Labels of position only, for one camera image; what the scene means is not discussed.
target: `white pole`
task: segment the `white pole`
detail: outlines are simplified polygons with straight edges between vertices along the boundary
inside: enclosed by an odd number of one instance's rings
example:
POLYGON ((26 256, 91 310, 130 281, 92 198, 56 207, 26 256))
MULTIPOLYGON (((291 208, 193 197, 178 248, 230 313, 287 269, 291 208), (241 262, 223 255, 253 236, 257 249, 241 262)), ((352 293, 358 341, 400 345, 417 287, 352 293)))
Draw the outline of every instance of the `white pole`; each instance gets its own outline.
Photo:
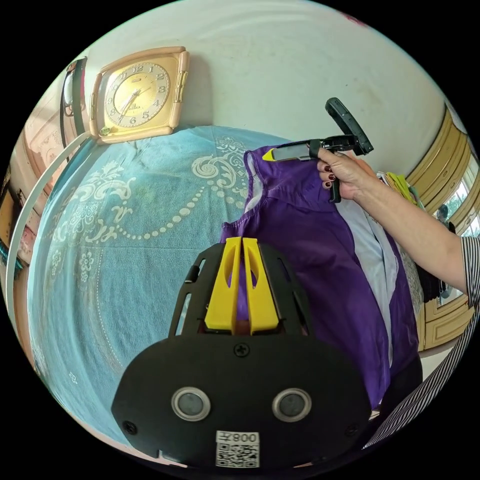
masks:
POLYGON ((47 167, 47 169, 41 174, 37 180, 33 190, 26 199, 25 205, 21 209, 18 220, 16 221, 15 228, 13 229, 13 235, 11 236, 10 248, 8 249, 8 258, 6 261, 6 279, 5 279, 5 294, 6 294, 6 309, 10 321, 18 337, 17 321, 15 318, 15 304, 14 304, 14 277, 15 277, 15 262, 17 260, 17 253, 19 252, 20 242, 22 240, 22 234, 25 229, 25 225, 29 219, 29 215, 35 206, 40 194, 52 178, 52 175, 60 167, 60 165, 70 156, 70 154, 79 147, 85 140, 90 138, 90 132, 80 134, 75 140, 73 140, 67 147, 58 155, 58 157, 47 167))

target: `woman's hand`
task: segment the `woman's hand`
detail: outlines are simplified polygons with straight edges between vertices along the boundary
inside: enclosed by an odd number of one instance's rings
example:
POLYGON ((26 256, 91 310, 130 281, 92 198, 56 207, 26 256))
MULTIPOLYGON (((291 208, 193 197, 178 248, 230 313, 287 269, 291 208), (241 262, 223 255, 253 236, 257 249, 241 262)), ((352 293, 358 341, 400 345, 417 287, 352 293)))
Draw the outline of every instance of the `woman's hand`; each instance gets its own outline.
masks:
POLYGON ((324 149, 318 157, 317 168, 325 189, 338 178, 340 195, 368 212, 417 265, 461 292, 467 291, 459 236, 385 185, 363 160, 324 149))
POLYGON ((362 189, 368 188, 372 179, 377 180, 375 172, 359 158, 349 156, 321 148, 318 151, 317 163, 320 178, 324 189, 330 189, 332 182, 340 180, 340 196, 343 199, 355 200, 362 189))

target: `clock hand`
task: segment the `clock hand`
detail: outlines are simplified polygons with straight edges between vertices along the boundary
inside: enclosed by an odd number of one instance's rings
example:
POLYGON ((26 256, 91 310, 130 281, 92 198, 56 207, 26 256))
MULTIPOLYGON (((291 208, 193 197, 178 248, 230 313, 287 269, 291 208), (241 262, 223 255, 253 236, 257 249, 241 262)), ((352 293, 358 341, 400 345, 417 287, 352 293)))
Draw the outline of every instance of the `clock hand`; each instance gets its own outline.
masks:
POLYGON ((145 90, 142 90, 142 91, 139 91, 137 95, 141 95, 143 93, 145 93, 147 90, 150 90, 152 87, 149 86, 148 88, 146 88, 145 90))
POLYGON ((127 98, 126 102, 121 107, 120 115, 124 115, 125 112, 128 110, 130 104, 132 103, 133 99, 139 94, 138 90, 134 90, 131 95, 127 98))

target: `yellow tip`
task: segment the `yellow tip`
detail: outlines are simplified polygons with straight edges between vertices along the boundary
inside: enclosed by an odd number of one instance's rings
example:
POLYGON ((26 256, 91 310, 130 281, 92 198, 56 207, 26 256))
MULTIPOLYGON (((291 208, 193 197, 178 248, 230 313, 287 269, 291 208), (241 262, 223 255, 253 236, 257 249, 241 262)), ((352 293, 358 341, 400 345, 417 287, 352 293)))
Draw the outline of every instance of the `yellow tip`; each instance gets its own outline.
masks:
POLYGON ((269 150, 263 157, 262 159, 265 160, 266 162, 274 162, 275 159, 274 159, 274 155, 273 155, 273 152, 274 151, 274 148, 272 148, 271 150, 269 150))

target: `beige clock frame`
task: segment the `beige clock frame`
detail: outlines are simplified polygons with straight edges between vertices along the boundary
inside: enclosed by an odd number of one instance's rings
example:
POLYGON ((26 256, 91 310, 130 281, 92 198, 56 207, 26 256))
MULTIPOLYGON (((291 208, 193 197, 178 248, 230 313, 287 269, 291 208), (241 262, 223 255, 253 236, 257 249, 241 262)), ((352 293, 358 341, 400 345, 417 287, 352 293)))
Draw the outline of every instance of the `beige clock frame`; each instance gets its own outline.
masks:
POLYGON ((172 134, 180 121, 180 113, 182 111, 184 88, 187 80, 189 64, 190 54, 187 52, 184 46, 165 46, 132 53, 104 66, 95 78, 92 94, 90 96, 89 129, 91 136, 95 138, 98 143, 115 144, 172 134), (131 64, 132 62, 138 62, 142 59, 164 55, 178 55, 177 75, 173 85, 173 92, 170 94, 173 95, 173 101, 170 110, 168 126, 145 129, 137 132, 122 133, 115 136, 101 136, 97 125, 97 97, 103 76, 107 72, 118 70, 122 66, 131 64))

